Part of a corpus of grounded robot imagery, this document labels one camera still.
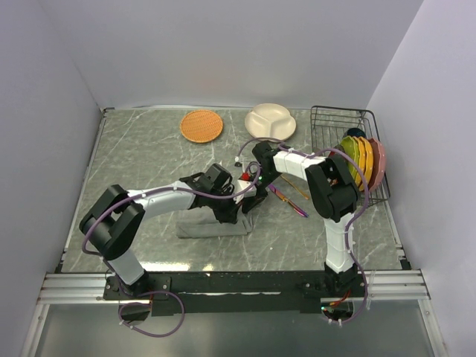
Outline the grey cloth napkin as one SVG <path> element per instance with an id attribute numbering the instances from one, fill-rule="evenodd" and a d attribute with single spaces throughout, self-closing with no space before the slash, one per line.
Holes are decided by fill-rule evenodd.
<path id="1" fill-rule="evenodd" d="M 243 236 L 253 229 L 252 213 L 239 212 L 236 223 L 220 223 L 210 208 L 180 211 L 176 220 L 179 239 Z"/>

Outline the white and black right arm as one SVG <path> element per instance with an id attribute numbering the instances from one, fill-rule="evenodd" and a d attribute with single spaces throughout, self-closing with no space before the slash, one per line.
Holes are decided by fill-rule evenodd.
<path id="1" fill-rule="evenodd" d="M 347 292 L 356 282 L 358 267 L 353 259 L 353 223 L 359 189 L 347 164 L 339 155 L 306 157 L 290 149 L 274 149 L 267 142 L 259 142 L 252 149 L 260 173 L 254 196 L 244 198 L 243 211 L 258 206 L 271 190 L 271 184 L 281 174 L 289 174 L 307 182 L 310 197 L 317 213 L 324 219 L 327 255 L 324 263 L 324 284 L 336 297 Z"/>

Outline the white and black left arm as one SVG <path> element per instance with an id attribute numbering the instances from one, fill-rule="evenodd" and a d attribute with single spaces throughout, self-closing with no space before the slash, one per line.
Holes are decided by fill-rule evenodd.
<path id="1" fill-rule="evenodd" d="M 83 217 L 80 230 L 116 274 L 122 292 L 138 299 L 149 290 L 149 274 L 131 245 L 144 220 L 181 211 L 177 233 L 182 239 L 246 234 L 251 223 L 242 205 L 254 193 L 251 182 L 234 180 L 218 164 L 151 190 L 112 185 Z"/>

